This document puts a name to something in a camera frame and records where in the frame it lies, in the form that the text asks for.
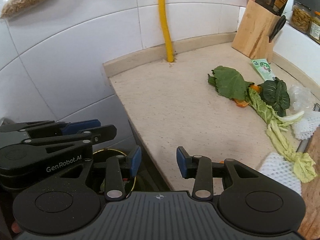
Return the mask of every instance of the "vegetable scraps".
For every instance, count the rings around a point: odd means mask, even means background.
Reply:
[[[290,107],[290,98],[285,82],[276,77],[276,80],[266,80],[260,86],[262,87],[261,99],[272,106],[278,116],[286,116],[285,110]]]
[[[246,100],[249,105],[256,110],[257,114],[266,122],[266,134],[278,153],[286,160],[294,162],[293,172],[301,182],[306,183],[313,180],[317,176],[316,171],[313,168],[313,165],[316,163],[308,153],[295,152],[288,139],[281,133],[281,131],[287,131],[287,127],[290,124],[299,121],[304,112],[302,111],[292,116],[281,117],[277,115],[275,109],[271,105],[266,104],[260,96],[261,93],[263,93],[264,88],[259,95],[257,88],[252,86],[249,87],[252,85],[252,82],[244,81],[242,75],[235,69],[219,66],[212,70],[212,73],[214,76],[212,77],[208,75],[208,82],[215,86],[220,95],[241,101]],[[280,85],[281,89],[279,90],[282,91],[284,86],[283,84]],[[280,102],[277,93],[275,97],[275,102]]]

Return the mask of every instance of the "trash can gold rim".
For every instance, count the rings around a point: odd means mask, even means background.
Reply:
[[[126,155],[124,152],[122,152],[122,151],[119,151],[119,150],[116,150],[116,149],[110,149],[110,148],[103,148],[103,149],[101,149],[101,150],[98,150],[98,151],[94,152],[93,154],[96,154],[96,153],[98,153],[98,152],[102,152],[102,151],[104,151],[104,150],[116,151],[116,152],[119,152],[119,153],[123,154],[124,156],[127,156],[127,155]],[[137,181],[137,176],[134,177],[133,185],[132,185],[132,188],[131,188],[130,191],[133,191],[133,189],[134,189],[134,187],[135,187],[135,185],[136,185],[136,181]]]

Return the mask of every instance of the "glass jar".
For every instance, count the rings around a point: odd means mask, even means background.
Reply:
[[[292,9],[290,25],[302,33],[307,33],[311,22],[311,9],[296,2]]]
[[[311,19],[309,37],[320,44],[320,12],[315,12],[315,16]]]

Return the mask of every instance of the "scissors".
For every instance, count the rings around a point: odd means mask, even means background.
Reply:
[[[280,19],[278,20],[278,22],[276,23],[275,28],[273,29],[272,33],[269,36],[269,43],[272,42],[273,38],[279,33],[279,31],[283,28],[283,26],[285,25],[285,22],[287,21],[287,19],[285,18],[284,15],[282,15],[280,17]]]

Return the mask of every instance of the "jar label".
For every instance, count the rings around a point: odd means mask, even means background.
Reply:
[[[310,35],[317,40],[320,39],[320,26],[314,22],[311,22]]]

